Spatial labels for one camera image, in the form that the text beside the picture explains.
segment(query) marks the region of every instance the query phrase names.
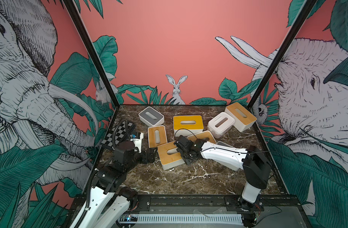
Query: white plastic box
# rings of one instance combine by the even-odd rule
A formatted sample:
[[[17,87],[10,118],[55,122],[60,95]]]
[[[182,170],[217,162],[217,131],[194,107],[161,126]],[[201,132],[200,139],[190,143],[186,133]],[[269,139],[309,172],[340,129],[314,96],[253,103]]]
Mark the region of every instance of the white plastic box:
[[[221,112],[208,122],[207,129],[216,139],[224,135],[235,123],[235,120],[225,112]]]
[[[240,132],[250,128],[256,121],[256,117],[238,102],[228,105],[225,112],[235,119],[233,125]]]
[[[164,115],[156,111],[152,107],[147,107],[139,113],[140,120],[149,127],[162,125],[164,123]]]

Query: wire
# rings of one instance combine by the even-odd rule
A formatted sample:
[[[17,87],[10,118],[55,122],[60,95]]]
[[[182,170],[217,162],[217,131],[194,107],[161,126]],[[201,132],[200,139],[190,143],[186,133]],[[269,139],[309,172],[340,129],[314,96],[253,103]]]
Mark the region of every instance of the wire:
[[[194,134],[193,132],[191,132],[190,130],[188,130],[188,129],[181,128],[181,129],[179,129],[179,130],[187,130],[187,131],[189,131],[190,133],[192,133],[192,134],[195,136],[195,134]]]
[[[268,217],[268,216],[271,216],[271,215],[276,215],[276,214],[279,214],[279,213],[282,213],[283,211],[282,211],[282,209],[280,209],[279,207],[277,207],[277,206],[275,206],[274,204],[272,204],[272,203],[269,203],[269,202],[267,202],[268,204],[270,204],[270,205],[272,205],[273,207],[276,207],[276,208],[278,208],[280,211],[278,211],[278,212],[275,212],[275,213],[272,213],[272,214],[268,214],[268,215],[266,215],[266,216],[264,216],[264,217],[262,217],[262,219],[260,219],[257,223],[256,223],[256,225],[255,226],[257,226],[261,221],[263,221],[263,219],[264,218],[266,218],[266,217]]]

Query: green leaf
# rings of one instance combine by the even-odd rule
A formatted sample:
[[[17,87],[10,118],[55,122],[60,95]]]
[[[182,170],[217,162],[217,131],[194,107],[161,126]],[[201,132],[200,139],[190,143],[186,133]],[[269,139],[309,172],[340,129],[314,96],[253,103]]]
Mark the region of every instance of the green leaf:
[[[237,93],[237,85],[236,82],[232,80],[228,80],[225,78],[218,89],[220,96],[222,98],[230,99],[230,95],[233,93]]]
[[[273,100],[273,101],[267,103],[266,105],[267,105],[267,106],[270,106],[270,107],[278,108],[278,99]]]
[[[61,181],[65,184],[64,190],[69,193],[69,197],[74,198],[76,195],[82,194],[83,191],[71,179],[64,178]]]
[[[268,147],[289,193],[297,195],[301,204],[307,201],[313,182],[316,221],[324,227],[348,227],[348,173],[316,155],[294,153],[272,140]]]
[[[288,9],[288,25],[287,27],[293,24],[298,12],[301,10],[304,0],[292,0]]]
[[[174,102],[176,99],[174,99],[173,97],[168,99],[167,102],[165,102],[165,104],[172,104],[172,102]]]
[[[80,94],[88,87],[91,78],[88,59],[74,52],[59,66],[50,83],[72,94]]]
[[[144,90],[142,88],[140,88],[140,89],[141,89],[142,100],[144,101],[145,104],[149,104],[148,101],[147,101],[147,96],[146,96]]]
[[[330,31],[336,43],[348,51],[348,1],[335,2],[331,13]]]
[[[94,145],[95,146],[98,146],[99,141],[101,141],[104,138],[106,132],[107,132],[107,129],[104,129],[104,128],[100,128],[98,130],[98,133],[96,134],[96,137],[95,137],[95,140],[94,140]]]
[[[102,2],[100,0],[90,0],[91,4],[94,6],[96,11],[103,17],[103,7]]]
[[[264,103],[266,104],[268,101],[270,101],[270,99],[273,98],[274,94],[277,92],[277,89],[274,89],[266,98],[266,100],[264,101]]]
[[[216,101],[216,99],[214,98],[210,98],[210,97],[202,97],[202,98],[199,98],[195,101],[192,101],[190,104],[193,104],[193,105],[208,105],[209,103],[211,102],[214,102]]]
[[[13,147],[0,155],[0,217],[10,204],[19,183],[21,195],[24,195],[30,185],[47,170],[61,153],[66,151],[67,149],[52,144],[35,150],[21,150],[18,147]]]
[[[281,126],[277,125],[276,123],[273,123],[273,122],[270,122],[270,121],[265,121],[264,125],[275,126],[275,127],[279,127],[279,128],[281,127]]]
[[[331,164],[333,164],[333,165],[339,167],[340,169],[342,169],[342,170],[344,170],[344,171],[346,172],[345,168],[342,167],[339,163],[337,163],[332,157],[330,158],[329,162],[330,162]]]
[[[158,87],[156,86],[153,89],[153,91],[151,91],[149,104],[157,97],[157,95],[158,95]]]
[[[161,99],[160,104],[164,104],[164,103],[165,103],[166,96],[167,96],[168,94],[169,94],[169,93],[167,93],[167,94],[164,95],[164,97]]]
[[[80,3],[79,3],[79,0],[74,0],[75,3],[76,3],[76,6],[77,6],[77,9],[79,10],[79,12],[81,11],[81,8],[80,8]]]
[[[114,54],[118,52],[115,38],[112,36],[101,36],[94,42],[94,47],[105,72],[115,75],[117,70],[117,59]]]
[[[226,101],[213,101],[211,103],[209,103],[208,105],[226,105],[227,102]]]
[[[259,86],[260,81],[261,78],[251,81],[249,84],[245,85],[242,89],[240,89],[239,93],[244,92],[244,95],[251,93]]]
[[[348,86],[348,58],[342,61],[331,73],[324,79],[323,83],[334,81]]]
[[[111,113],[113,111],[109,111],[108,116],[104,116],[105,111],[102,111],[102,102],[101,101],[96,101],[94,100],[92,97],[87,97],[85,94],[77,94],[77,96],[82,99],[87,105],[89,105],[89,107],[93,110],[96,119],[99,121],[102,120],[108,120],[108,117],[111,116]],[[74,110],[74,112],[76,112],[77,114],[79,114],[80,116],[86,116],[88,120],[91,120],[91,116],[89,115],[89,113],[83,109],[82,107],[80,107],[79,105],[69,102],[67,101],[68,105]]]
[[[57,185],[45,195],[45,197],[39,201],[37,206],[33,209],[33,211],[26,218],[25,222],[22,225],[22,228],[39,228],[40,225],[44,221],[44,215],[47,214],[49,210],[49,205],[52,202],[53,195]]]
[[[267,132],[280,132],[278,129],[274,128],[274,127],[264,127],[263,125],[262,126],[259,126],[259,128],[263,131],[267,131]]]
[[[264,136],[268,136],[268,137],[274,137],[275,135],[274,134],[272,134],[272,133],[269,133],[269,132],[264,132],[264,131],[262,131],[262,135],[264,135]]]
[[[153,90],[154,88],[152,88],[149,85],[130,85],[130,84],[123,84],[120,87],[117,88],[118,89],[118,93],[124,93],[126,92],[126,90],[132,92],[132,93],[140,93],[141,89],[143,90]]]
[[[246,107],[247,106],[247,98],[243,98],[243,99],[240,99],[240,100],[236,100],[234,101],[235,102],[238,102],[240,105]]]
[[[8,208],[0,219],[0,228],[11,228],[14,222],[15,213],[18,207],[19,199],[21,198],[21,185],[15,191],[15,194],[10,201]]]
[[[89,6],[89,3],[88,3],[88,0],[84,0],[84,2],[85,2],[85,5],[88,7],[88,9],[90,10],[90,6]]]
[[[264,94],[263,94],[263,104],[265,103],[265,100],[268,96],[268,89],[269,89],[269,81],[267,82],[267,84],[264,87]]]
[[[130,97],[132,100],[134,100],[135,102],[139,103],[139,104],[146,104],[145,102],[141,101],[140,99],[138,99],[135,96],[132,96],[131,94],[127,94],[128,97]]]
[[[320,143],[322,144],[325,144],[331,148],[334,148],[336,150],[340,150],[346,154],[348,154],[348,146],[344,146],[344,145],[340,145],[340,144],[334,144],[334,143],[329,143],[329,142],[326,142],[326,141],[323,141],[323,140],[320,140],[318,138],[315,138],[313,137],[312,135],[308,134],[305,130],[301,129],[301,131],[303,131],[306,135],[312,137],[313,139],[316,139],[317,141],[319,141]]]
[[[267,121],[278,120],[278,119],[279,119],[278,116],[268,116],[268,117],[266,118]]]
[[[231,101],[237,100],[239,98],[242,98],[243,96],[245,96],[245,92],[238,92],[238,93],[233,93],[229,96],[229,98],[231,99]]]
[[[117,94],[115,94],[115,97],[117,98],[119,104],[123,104],[125,102],[123,100],[122,94],[117,93]]]

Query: marble table surface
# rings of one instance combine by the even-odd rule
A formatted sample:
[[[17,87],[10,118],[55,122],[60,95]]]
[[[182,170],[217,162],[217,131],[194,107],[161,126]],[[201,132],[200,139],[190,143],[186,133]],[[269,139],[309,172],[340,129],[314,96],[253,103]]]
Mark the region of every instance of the marble table surface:
[[[136,131],[144,133],[142,148],[148,149],[147,128],[140,121],[138,113],[147,106],[122,105],[115,119],[115,124],[122,118],[135,123]],[[173,116],[201,115],[204,130],[208,121],[225,110],[216,106],[152,106],[165,116],[168,142],[174,141]],[[232,127],[217,141],[222,141],[236,148],[248,148],[254,145],[261,148],[253,128],[239,132]],[[100,159],[104,163],[111,157],[112,151],[105,149]],[[151,164],[137,165],[127,174],[126,181],[121,186],[129,186],[139,194],[241,194],[246,183],[243,170],[233,171],[213,160],[199,159],[190,165],[182,164],[172,169],[163,170],[160,159]],[[280,194],[274,177],[268,181],[267,189],[261,194]]]

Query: black metal frame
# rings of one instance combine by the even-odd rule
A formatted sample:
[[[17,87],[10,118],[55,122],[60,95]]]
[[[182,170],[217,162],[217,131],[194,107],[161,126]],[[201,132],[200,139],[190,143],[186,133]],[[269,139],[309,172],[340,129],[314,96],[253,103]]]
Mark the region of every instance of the black metal frame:
[[[100,78],[102,79],[106,89],[108,90],[108,94],[112,99],[113,105],[117,109],[119,107],[119,102],[114,95],[114,92],[107,78],[107,75],[105,74],[102,63],[95,51],[93,43],[90,40],[89,34],[85,29],[83,21],[80,18],[79,12],[77,11],[75,4],[72,0],[64,0],[64,3],[65,3],[67,11],[69,12],[71,16],[71,20],[74,22],[74,25],[77,31],[79,32],[81,39],[83,40],[85,48],[87,49],[88,54],[91,57],[91,60],[93,61],[96,67],[96,70],[98,71]]]
[[[317,0],[307,0],[304,3],[304,6],[300,10],[300,12],[299,12],[297,18],[295,19],[294,23],[290,27],[290,29],[289,29],[289,31],[287,33],[286,38],[283,40],[282,45],[280,46],[276,56],[274,57],[272,63],[268,67],[267,72],[265,73],[265,75],[264,75],[263,79],[261,80],[258,88],[256,89],[256,91],[255,91],[254,95],[252,96],[250,102],[248,103],[247,109],[250,110],[253,107],[253,105],[255,104],[256,100],[258,99],[258,97],[260,96],[260,94],[263,91],[264,87],[266,86],[266,84],[270,80],[270,77],[273,75],[273,73],[276,70],[278,64],[281,62],[283,56],[286,54],[286,52],[287,52],[289,46],[291,45],[293,39],[297,35],[299,29],[301,28],[301,26],[305,22],[307,16],[311,12],[311,10],[312,10],[312,8],[313,8],[313,6],[315,5],[316,2],[317,2]]]

